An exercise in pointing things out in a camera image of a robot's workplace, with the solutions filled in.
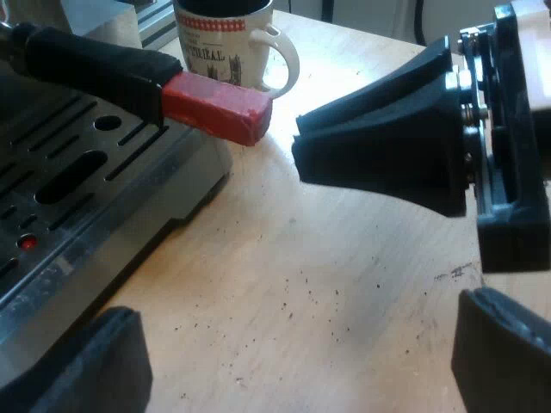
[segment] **black plastic part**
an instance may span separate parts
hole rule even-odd
[[[451,52],[447,37],[435,41],[415,58],[389,75],[356,92],[300,116],[300,133],[334,126],[378,108],[383,108],[451,71]]]
[[[24,45],[30,76],[79,89],[163,125],[162,87],[182,71],[167,54],[133,49],[67,34],[54,28],[14,28],[12,40]]]
[[[452,370],[468,412],[551,411],[551,324],[491,288],[463,291]]]
[[[415,16],[413,18],[413,33],[415,34],[415,41],[418,45],[426,46],[427,42],[424,39],[423,33],[423,8],[424,0],[415,1]]]
[[[490,50],[498,94],[486,98],[492,113],[492,151],[487,167],[492,204],[479,211],[480,258],[484,272],[549,269],[550,217],[543,186],[538,139],[530,112],[517,18],[512,6],[496,8]],[[488,75],[485,83],[495,82]]]
[[[2,411],[145,411],[152,370],[137,312],[105,311],[0,389]]]
[[[321,2],[321,21],[333,23],[333,10],[335,9],[335,0],[322,0]]]
[[[449,217],[464,215],[467,182],[460,91],[448,88],[447,69],[383,108],[302,133],[293,145],[300,179],[388,194]],[[375,93],[388,88],[391,95],[394,79],[389,85],[379,83]],[[362,97],[367,102],[370,96]]]

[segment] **drip tray grate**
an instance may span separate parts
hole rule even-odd
[[[55,342],[155,233],[185,218],[231,166],[218,139],[170,121],[159,129],[76,94],[35,123],[14,126],[0,145],[0,366],[6,359],[12,372]],[[62,293],[74,282],[80,287]],[[63,301],[69,291],[78,305]],[[55,328],[37,327],[38,319],[52,319],[46,302],[56,300],[64,316]],[[22,328],[26,323],[33,327]],[[25,357],[9,350],[15,342],[27,346]],[[0,367],[0,385],[2,377]]]

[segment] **mug illustration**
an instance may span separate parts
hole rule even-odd
[[[230,80],[228,83],[236,86],[241,86],[241,59],[236,54],[235,58],[229,57],[230,60]]]
[[[211,79],[218,80],[218,69],[214,65],[207,66],[207,76]]]

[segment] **espresso machine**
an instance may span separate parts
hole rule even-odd
[[[10,23],[142,47],[132,4],[3,5]],[[0,90],[1,387],[209,199],[232,160],[222,140],[170,120],[159,129],[102,99],[18,76],[1,59]]]

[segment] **black mount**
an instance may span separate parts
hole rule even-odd
[[[551,144],[530,112],[513,8],[498,7],[494,23],[462,30],[460,49],[464,70],[452,66],[444,38],[298,118],[300,179],[389,194],[448,217],[465,215],[473,183],[483,271],[549,269],[540,155]]]

